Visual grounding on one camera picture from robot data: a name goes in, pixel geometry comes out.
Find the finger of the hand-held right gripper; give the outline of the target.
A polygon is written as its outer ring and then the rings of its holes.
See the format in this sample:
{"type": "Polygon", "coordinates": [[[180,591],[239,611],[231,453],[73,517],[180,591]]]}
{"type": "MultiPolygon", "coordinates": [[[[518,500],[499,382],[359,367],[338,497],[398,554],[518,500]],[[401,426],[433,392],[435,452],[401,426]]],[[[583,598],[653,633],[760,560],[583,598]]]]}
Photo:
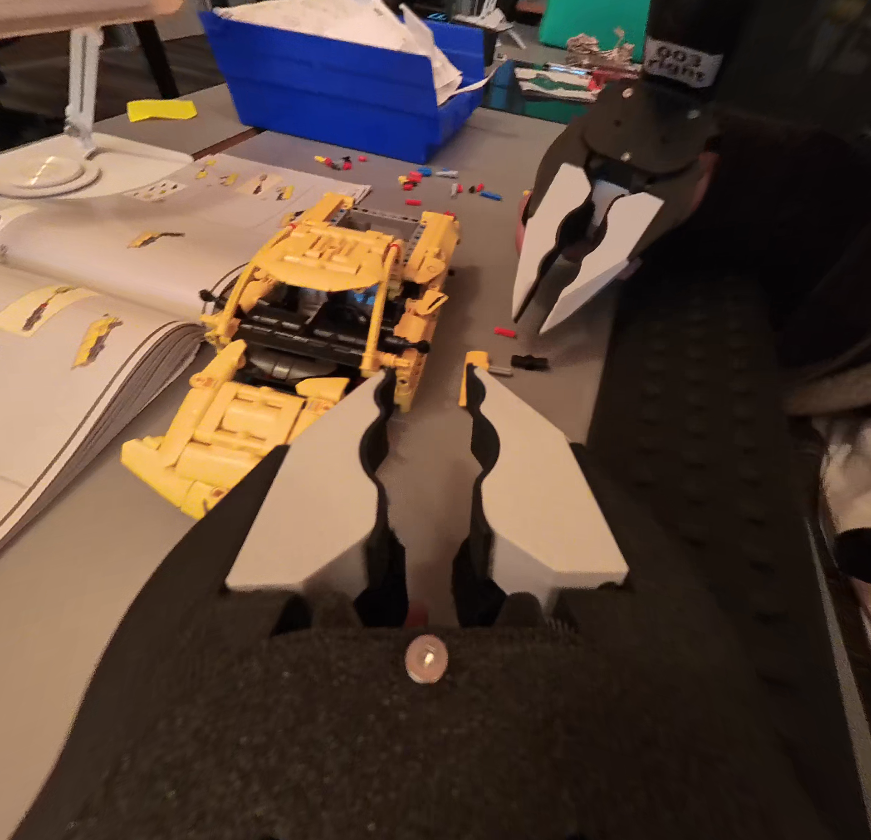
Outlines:
{"type": "Polygon", "coordinates": [[[512,293],[515,323],[563,249],[586,236],[593,214],[592,185],[586,171],[563,163],[537,209],[528,214],[512,293]]]}
{"type": "Polygon", "coordinates": [[[604,234],[582,259],[576,278],[559,294],[539,334],[568,320],[629,266],[663,205],[662,199],[647,192],[615,199],[604,216],[604,234]]]}

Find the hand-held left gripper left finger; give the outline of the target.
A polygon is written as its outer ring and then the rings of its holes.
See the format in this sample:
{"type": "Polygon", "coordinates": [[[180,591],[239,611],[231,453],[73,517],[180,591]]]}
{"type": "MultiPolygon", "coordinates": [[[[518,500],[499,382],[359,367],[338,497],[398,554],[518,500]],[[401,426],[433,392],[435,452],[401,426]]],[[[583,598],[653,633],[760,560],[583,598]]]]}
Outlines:
{"type": "Polygon", "coordinates": [[[402,626],[406,554],[378,470],[396,372],[381,369],[289,442],[225,578],[237,593],[342,594],[366,626],[402,626]]]}

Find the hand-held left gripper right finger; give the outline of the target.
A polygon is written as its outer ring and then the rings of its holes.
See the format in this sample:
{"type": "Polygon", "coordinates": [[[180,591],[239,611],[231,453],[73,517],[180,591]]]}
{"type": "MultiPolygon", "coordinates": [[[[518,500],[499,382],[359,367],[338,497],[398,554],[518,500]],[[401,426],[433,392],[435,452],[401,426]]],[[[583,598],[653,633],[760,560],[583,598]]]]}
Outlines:
{"type": "Polygon", "coordinates": [[[458,623],[492,625],[514,594],[549,612],[564,592],[624,585],[629,565],[565,433],[482,368],[465,410],[480,472],[453,562],[458,623]]]}

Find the yellow brick piece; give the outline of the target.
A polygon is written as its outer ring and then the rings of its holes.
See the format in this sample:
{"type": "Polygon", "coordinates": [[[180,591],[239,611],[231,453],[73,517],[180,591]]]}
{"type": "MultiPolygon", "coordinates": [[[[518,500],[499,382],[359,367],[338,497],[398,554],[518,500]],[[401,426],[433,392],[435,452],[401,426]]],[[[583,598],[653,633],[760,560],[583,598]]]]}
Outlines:
{"type": "Polygon", "coordinates": [[[478,368],[482,368],[485,371],[489,371],[490,367],[490,359],[489,353],[485,350],[470,350],[467,351],[463,358],[463,369],[462,369],[462,378],[461,378],[461,386],[458,397],[459,406],[463,409],[468,407],[469,401],[469,393],[470,393],[470,377],[472,380],[475,379],[475,370],[478,368]]]}

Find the yellow brick toy car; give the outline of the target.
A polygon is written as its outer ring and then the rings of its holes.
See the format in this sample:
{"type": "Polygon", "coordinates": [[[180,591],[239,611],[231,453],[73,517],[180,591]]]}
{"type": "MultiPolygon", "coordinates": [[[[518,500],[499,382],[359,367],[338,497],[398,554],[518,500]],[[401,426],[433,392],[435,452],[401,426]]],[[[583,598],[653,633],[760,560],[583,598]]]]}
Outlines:
{"type": "Polygon", "coordinates": [[[274,447],[289,444],[379,369],[395,406],[416,398],[461,240],[450,212],[383,214],[328,192],[221,291],[201,291],[211,361],[160,437],[121,462],[202,519],[274,447]]]}

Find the instruction booklet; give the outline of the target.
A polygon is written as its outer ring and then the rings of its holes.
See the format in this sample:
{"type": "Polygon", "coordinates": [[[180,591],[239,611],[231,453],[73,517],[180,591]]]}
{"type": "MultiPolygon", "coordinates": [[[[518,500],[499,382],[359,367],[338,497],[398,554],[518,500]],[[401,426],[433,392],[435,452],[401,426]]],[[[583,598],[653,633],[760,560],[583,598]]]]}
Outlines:
{"type": "Polygon", "coordinates": [[[220,153],[114,195],[2,208],[2,549],[191,363],[220,294],[334,173],[220,153]]]}

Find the brown desk divider strip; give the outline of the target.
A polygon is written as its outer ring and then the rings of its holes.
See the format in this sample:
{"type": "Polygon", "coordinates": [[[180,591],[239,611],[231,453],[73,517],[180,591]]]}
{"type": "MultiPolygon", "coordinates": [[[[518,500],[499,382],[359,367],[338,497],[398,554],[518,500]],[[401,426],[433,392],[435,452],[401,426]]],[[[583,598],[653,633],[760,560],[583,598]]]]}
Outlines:
{"type": "Polygon", "coordinates": [[[244,131],[237,133],[228,138],[224,138],[223,140],[212,144],[210,147],[206,147],[200,151],[195,152],[192,155],[193,160],[201,160],[206,157],[211,157],[215,154],[221,152],[227,152],[230,149],[237,147],[238,145],[246,142],[247,140],[254,138],[255,136],[263,133],[264,130],[260,128],[247,128],[244,131]]]}

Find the teal green fabric bag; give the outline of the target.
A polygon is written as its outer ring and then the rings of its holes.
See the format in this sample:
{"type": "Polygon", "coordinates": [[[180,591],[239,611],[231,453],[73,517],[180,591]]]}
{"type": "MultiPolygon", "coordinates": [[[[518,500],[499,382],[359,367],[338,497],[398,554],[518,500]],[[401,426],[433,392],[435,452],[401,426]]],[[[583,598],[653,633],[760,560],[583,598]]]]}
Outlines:
{"type": "Polygon", "coordinates": [[[569,39],[584,33],[602,48],[615,43],[615,29],[625,32],[626,43],[641,50],[651,0],[548,0],[539,25],[543,45],[564,48],[569,39]]]}

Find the green cutting mat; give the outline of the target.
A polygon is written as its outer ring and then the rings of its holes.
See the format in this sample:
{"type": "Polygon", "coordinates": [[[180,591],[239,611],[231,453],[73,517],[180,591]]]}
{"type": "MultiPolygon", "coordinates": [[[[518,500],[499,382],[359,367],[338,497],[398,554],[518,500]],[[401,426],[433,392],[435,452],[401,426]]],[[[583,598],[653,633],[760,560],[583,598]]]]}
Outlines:
{"type": "Polygon", "coordinates": [[[567,125],[582,116],[600,87],[588,70],[509,59],[495,70],[482,106],[493,111],[567,125]]]}

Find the scattered small coloured pins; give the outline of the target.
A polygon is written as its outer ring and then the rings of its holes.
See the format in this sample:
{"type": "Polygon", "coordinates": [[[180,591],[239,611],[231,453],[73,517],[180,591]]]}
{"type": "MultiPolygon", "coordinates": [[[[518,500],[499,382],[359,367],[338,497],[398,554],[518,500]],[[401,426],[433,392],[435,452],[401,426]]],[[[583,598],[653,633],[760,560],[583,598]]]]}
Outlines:
{"type": "MultiPolygon", "coordinates": [[[[341,158],[335,159],[329,156],[315,155],[313,157],[313,160],[323,167],[328,167],[331,170],[343,172],[352,171],[354,169],[355,162],[359,165],[365,165],[368,162],[368,158],[366,155],[358,155],[356,158],[352,158],[351,156],[346,155],[341,158]]],[[[463,183],[460,181],[459,171],[447,169],[444,167],[432,168],[427,166],[420,166],[409,170],[405,174],[398,175],[397,182],[399,183],[403,192],[413,192],[418,188],[420,183],[427,179],[434,178],[451,181],[452,185],[450,187],[450,197],[452,199],[461,194],[467,193],[478,194],[489,201],[503,200],[503,197],[500,193],[486,189],[483,182],[471,183],[468,186],[464,186],[463,183]]]]}

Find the black dimpled mat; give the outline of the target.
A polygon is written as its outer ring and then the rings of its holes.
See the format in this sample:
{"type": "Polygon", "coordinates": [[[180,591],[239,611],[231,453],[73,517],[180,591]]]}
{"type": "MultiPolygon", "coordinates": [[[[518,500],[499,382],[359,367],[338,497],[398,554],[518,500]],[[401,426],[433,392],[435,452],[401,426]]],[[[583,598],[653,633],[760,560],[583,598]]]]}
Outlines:
{"type": "Polygon", "coordinates": [[[834,808],[861,785],[779,393],[757,282],[651,261],[621,290],[589,445],[695,560],[834,808]]]}

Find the blue storage bin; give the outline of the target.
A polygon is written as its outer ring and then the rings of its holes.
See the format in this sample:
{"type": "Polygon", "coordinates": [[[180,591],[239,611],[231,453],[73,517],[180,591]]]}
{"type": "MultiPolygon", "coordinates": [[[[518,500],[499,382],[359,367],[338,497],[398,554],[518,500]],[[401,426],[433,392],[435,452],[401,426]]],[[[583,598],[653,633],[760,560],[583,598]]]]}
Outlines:
{"type": "Polygon", "coordinates": [[[426,20],[462,72],[462,92],[437,104],[430,61],[419,54],[251,25],[200,19],[240,122],[407,162],[427,163],[481,104],[481,28],[426,20]]]}

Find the crumpled white paper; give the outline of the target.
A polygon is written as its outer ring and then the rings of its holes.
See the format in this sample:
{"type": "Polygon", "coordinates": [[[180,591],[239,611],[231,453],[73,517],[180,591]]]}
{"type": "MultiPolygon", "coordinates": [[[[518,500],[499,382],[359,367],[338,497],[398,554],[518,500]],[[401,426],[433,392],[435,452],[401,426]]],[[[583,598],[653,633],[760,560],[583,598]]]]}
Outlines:
{"type": "Polygon", "coordinates": [[[227,27],[275,29],[283,37],[338,42],[351,52],[386,50],[423,57],[431,76],[423,81],[437,105],[476,92],[493,69],[485,63],[484,33],[479,27],[418,17],[408,5],[391,9],[384,0],[264,0],[213,8],[209,16],[227,27]]]}

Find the yellow sticky note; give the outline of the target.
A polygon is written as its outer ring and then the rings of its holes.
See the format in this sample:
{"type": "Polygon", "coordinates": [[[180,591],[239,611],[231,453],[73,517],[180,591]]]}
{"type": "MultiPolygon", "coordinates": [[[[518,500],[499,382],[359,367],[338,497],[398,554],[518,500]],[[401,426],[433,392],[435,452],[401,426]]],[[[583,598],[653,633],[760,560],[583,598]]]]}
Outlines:
{"type": "Polygon", "coordinates": [[[198,114],[195,103],[184,98],[139,99],[126,104],[126,115],[132,124],[149,120],[184,122],[198,114]]]}

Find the white folding stand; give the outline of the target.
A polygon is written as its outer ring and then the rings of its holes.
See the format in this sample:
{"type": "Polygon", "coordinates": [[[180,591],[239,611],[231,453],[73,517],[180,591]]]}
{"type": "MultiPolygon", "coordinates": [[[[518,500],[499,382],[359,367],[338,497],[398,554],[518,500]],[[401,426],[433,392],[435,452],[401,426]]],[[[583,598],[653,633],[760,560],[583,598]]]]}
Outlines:
{"type": "Polygon", "coordinates": [[[100,28],[70,31],[64,130],[2,152],[3,199],[81,199],[130,192],[163,181],[193,161],[188,154],[94,132],[102,43],[100,28]]]}

